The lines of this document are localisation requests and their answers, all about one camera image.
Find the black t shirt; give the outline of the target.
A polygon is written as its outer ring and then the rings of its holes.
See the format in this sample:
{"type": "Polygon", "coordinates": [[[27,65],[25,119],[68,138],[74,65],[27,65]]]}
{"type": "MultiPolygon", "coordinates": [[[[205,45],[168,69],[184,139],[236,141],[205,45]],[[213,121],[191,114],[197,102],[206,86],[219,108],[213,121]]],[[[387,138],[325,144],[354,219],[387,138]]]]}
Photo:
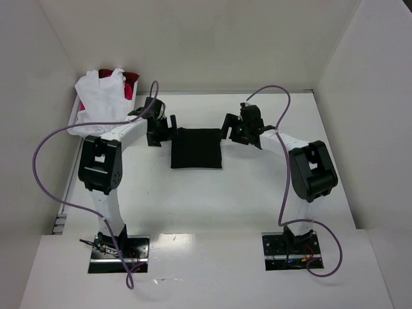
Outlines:
{"type": "Polygon", "coordinates": [[[172,137],[171,169],[222,169],[221,129],[178,128],[172,137]]]}

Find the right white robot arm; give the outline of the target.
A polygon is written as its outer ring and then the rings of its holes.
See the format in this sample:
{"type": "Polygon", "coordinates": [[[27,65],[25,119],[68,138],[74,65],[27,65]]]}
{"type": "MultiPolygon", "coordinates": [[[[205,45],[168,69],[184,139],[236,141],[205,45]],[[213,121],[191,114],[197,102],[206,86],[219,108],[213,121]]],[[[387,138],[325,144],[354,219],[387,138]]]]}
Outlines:
{"type": "Polygon", "coordinates": [[[286,160],[286,186],[278,224],[286,246],[304,246],[312,236],[316,208],[337,186],[338,178],[326,144],[307,142],[279,130],[279,124],[264,125],[256,105],[242,103],[240,115],[226,114],[222,138],[253,145],[286,160]]]}

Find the metal base plate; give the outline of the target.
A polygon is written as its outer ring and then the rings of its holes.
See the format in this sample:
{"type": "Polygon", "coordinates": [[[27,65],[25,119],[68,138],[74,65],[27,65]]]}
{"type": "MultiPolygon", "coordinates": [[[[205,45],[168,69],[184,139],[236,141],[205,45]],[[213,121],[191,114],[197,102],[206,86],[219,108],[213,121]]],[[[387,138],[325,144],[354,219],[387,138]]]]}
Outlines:
{"type": "MultiPolygon", "coordinates": [[[[113,244],[103,244],[96,236],[89,260],[89,274],[125,274],[126,270],[113,244]]],[[[147,273],[149,259],[149,237],[128,236],[120,244],[122,256],[132,273],[147,273]]]]}
{"type": "Polygon", "coordinates": [[[323,269],[317,234],[308,233],[295,240],[291,233],[277,232],[262,235],[266,271],[323,269]]]}

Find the red t shirt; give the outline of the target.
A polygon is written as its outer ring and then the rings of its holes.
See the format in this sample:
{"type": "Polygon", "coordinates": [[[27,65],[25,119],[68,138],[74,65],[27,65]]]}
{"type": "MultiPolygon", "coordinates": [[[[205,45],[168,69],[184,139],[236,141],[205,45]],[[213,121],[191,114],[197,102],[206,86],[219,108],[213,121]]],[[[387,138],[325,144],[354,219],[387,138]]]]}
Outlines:
{"type": "Polygon", "coordinates": [[[80,111],[113,117],[132,110],[140,76],[123,69],[88,71],[75,84],[80,111]]]}

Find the aluminium table edge rail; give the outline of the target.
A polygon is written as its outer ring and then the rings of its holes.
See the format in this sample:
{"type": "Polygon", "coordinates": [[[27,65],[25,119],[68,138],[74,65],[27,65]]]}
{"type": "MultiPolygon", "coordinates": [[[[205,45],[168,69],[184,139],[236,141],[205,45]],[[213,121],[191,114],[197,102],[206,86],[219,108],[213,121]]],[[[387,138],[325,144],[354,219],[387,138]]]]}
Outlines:
{"type": "MultiPolygon", "coordinates": [[[[220,94],[237,94],[237,95],[251,95],[255,90],[251,89],[235,89],[235,90],[229,90],[229,89],[220,89],[220,90],[194,90],[194,91],[160,91],[158,95],[220,95],[220,94]]],[[[288,92],[290,94],[306,94],[306,93],[314,93],[313,89],[289,89],[288,92]]],[[[264,93],[284,93],[281,89],[278,88],[267,88],[264,89],[260,94],[264,93]]],[[[143,95],[143,96],[149,96],[149,91],[138,91],[136,95],[143,95]]]]}

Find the white t shirt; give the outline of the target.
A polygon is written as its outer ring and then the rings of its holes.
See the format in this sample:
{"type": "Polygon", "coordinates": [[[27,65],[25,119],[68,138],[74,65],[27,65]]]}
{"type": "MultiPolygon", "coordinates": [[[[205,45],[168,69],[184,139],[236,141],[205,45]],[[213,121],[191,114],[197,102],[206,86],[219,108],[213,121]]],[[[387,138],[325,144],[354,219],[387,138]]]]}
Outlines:
{"type": "Polygon", "coordinates": [[[139,75],[121,68],[88,71],[75,84],[77,93],[68,133],[99,136],[114,128],[103,122],[121,122],[135,106],[139,75]]]}

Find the grey slotted rail bracket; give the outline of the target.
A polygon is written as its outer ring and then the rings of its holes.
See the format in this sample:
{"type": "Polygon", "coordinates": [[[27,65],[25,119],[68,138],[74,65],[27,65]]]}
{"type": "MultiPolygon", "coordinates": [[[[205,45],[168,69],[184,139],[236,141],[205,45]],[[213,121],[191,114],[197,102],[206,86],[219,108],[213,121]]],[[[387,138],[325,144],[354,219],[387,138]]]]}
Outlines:
{"type": "Polygon", "coordinates": [[[66,223],[67,214],[58,214],[53,226],[53,235],[62,235],[64,232],[64,226],[66,223]]]}

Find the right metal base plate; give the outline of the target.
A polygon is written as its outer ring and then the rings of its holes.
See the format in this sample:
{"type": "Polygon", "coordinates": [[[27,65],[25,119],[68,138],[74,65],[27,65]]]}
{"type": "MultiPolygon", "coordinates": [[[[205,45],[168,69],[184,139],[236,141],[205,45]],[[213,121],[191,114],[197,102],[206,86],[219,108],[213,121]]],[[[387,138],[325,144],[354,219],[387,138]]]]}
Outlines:
{"type": "Polygon", "coordinates": [[[308,233],[295,240],[291,233],[277,232],[262,235],[266,271],[323,269],[317,234],[308,233]]]}

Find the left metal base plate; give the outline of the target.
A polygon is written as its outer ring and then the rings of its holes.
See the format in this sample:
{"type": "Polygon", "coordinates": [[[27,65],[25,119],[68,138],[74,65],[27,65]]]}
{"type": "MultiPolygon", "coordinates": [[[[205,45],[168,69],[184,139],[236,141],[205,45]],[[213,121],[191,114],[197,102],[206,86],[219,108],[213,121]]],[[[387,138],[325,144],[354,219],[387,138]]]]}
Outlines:
{"type": "MultiPolygon", "coordinates": [[[[89,274],[125,274],[126,270],[113,244],[103,244],[96,236],[89,260],[89,274]]],[[[149,259],[149,237],[128,236],[120,244],[122,256],[132,273],[147,273],[149,259]]]]}

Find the white plastic laundry basket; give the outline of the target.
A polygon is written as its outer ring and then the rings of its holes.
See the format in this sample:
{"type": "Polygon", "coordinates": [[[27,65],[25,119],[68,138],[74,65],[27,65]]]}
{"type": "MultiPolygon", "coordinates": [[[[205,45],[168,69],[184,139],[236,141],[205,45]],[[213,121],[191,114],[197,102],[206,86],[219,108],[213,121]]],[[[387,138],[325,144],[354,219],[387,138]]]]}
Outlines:
{"type": "MultiPolygon", "coordinates": [[[[135,99],[136,99],[136,90],[137,90],[138,81],[135,80],[134,82],[127,81],[125,83],[125,91],[127,93],[126,97],[129,102],[129,111],[135,106],[135,99]]],[[[71,126],[73,124],[80,124],[85,122],[95,122],[94,120],[90,120],[89,116],[86,115],[85,107],[82,105],[80,97],[77,95],[73,104],[73,109],[71,111],[70,119],[68,125],[71,126]]],[[[88,135],[102,135],[104,134],[103,129],[99,128],[98,126],[79,126],[79,127],[71,127],[67,129],[67,132],[70,135],[80,136],[81,138],[85,138],[88,135]]]]}

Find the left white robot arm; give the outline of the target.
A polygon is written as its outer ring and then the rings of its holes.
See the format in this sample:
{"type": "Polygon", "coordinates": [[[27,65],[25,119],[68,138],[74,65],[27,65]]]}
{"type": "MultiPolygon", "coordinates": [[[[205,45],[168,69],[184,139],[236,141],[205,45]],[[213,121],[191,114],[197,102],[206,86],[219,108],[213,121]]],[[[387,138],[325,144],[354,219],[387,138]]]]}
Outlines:
{"type": "Polygon", "coordinates": [[[154,147],[171,139],[165,109],[164,102],[147,97],[144,107],[130,112],[125,124],[84,139],[78,176],[99,213],[97,247],[123,251],[130,244],[117,192],[123,176],[122,153],[141,137],[146,137],[148,145],[154,147]]]}

